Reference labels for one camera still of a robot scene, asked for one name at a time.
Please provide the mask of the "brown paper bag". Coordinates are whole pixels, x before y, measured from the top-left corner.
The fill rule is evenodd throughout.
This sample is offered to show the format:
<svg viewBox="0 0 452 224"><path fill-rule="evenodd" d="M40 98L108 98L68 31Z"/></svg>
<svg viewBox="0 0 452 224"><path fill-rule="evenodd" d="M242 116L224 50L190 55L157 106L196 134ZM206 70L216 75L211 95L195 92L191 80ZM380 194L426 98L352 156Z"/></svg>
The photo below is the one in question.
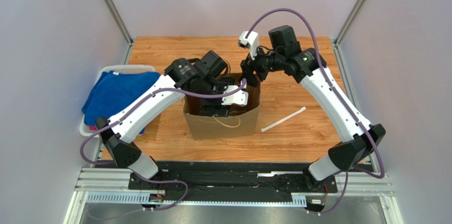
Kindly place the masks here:
<svg viewBox="0 0 452 224"><path fill-rule="evenodd" d="M200 98L185 97L183 113L194 140L228 139L255 134L260 111L260 83L246 87L248 103L244 107L231 105L228 117L200 116Z"/></svg>

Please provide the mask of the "white paper straw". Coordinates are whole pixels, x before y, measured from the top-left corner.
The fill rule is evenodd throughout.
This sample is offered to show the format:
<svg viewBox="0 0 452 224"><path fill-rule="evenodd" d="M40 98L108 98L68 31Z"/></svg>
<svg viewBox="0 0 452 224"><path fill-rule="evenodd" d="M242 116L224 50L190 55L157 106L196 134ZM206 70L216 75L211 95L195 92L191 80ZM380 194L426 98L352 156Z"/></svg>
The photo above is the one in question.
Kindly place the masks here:
<svg viewBox="0 0 452 224"><path fill-rule="evenodd" d="M284 117L284 118L282 118L282 119L280 119L280 120L278 120L278 121L272 123L271 125L268 125L268 126L266 126L266 127L264 127L264 128L261 128L260 131L261 131L261 132L266 132L266 131L268 131L268 130L270 130L270 129L272 129L272 128L274 128L274 127L276 127L276 126L278 126L278 125L280 125L280 124L282 124L282 123L284 123L284 122L287 121L288 119L291 119L292 117L294 117L294 116L296 116L296 115L298 115L298 114L304 112L305 110L306 110L306 107L302 107L302 108L300 108L299 110L293 112L292 114L290 114L290 115L288 115L288 116L286 116L286 117Z"/></svg>

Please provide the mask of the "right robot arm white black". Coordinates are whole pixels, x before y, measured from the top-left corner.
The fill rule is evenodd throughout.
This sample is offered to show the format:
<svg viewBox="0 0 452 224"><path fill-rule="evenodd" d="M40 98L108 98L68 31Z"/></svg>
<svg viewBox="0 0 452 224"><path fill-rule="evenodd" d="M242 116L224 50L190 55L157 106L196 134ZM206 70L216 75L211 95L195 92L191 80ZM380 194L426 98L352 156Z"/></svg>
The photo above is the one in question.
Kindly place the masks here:
<svg viewBox="0 0 452 224"><path fill-rule="evenodd" d="M372 124L350 102L333 79L325 60L314 48L301 49L291 26L269 31L272 47L259 44L258 33L244 31L238 45L249 54L240 66L249 86L257 86L269 72L283 71L292 76L322 107L340 138L340 143L313 162L304 174L310 182L319 182L339 172L348 171L372 154L386 134L380 124Z"/></svg>

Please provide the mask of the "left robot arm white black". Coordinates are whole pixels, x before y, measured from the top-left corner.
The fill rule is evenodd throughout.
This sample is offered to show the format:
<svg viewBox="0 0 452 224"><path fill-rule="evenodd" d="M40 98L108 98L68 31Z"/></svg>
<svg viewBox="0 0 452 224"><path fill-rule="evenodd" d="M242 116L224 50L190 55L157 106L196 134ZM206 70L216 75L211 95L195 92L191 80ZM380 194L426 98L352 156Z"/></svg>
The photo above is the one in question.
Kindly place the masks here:
<svg viewBox="0 0 452 224"><path fill-rule="evenodd" d="M220 99L239 92L246 86L229 85L217 77L227 68L227 63L215 52L202 58L174 60L157 81L132 104L119 113L95 121L99 136L114 163L128 168L141 178L150 179L159 172L157 163L143 153L134 140L148 123L166 108L185 96L201 99Z"/></svg>

